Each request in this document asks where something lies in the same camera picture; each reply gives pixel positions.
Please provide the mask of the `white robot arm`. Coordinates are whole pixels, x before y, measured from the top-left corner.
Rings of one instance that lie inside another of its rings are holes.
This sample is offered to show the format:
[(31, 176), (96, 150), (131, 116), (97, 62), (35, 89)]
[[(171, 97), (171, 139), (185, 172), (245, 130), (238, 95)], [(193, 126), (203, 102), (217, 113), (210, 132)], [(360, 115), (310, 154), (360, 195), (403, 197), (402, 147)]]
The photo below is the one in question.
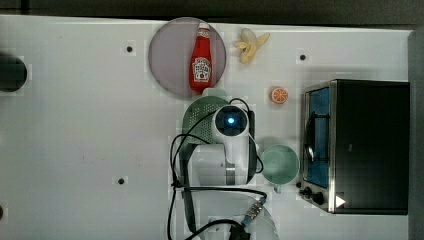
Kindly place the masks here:
[(253, 133), (254, 114), (240, 106), (184, 117), (172, 170), (192, 239), (279, 240), (267, 194), (248, 187), (257, 168)]

